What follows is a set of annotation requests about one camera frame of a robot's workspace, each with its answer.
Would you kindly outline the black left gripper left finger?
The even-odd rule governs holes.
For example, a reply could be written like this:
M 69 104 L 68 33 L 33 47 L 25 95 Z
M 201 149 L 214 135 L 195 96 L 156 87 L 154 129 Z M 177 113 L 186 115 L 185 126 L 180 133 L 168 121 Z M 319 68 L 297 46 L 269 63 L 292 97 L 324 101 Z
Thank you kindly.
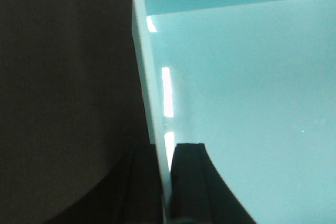
M 131 146 L 91 191 L 48 223 L 162 223 L 162 185 L 153 144 Z

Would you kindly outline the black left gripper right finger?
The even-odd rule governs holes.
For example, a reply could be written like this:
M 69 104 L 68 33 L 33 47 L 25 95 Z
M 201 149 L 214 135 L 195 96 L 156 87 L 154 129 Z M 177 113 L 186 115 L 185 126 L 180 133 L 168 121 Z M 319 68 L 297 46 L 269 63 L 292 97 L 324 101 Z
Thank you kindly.
M 172 223 L 255 223 L 221 178 L 204 144 L 177 144 L 171 181 Z

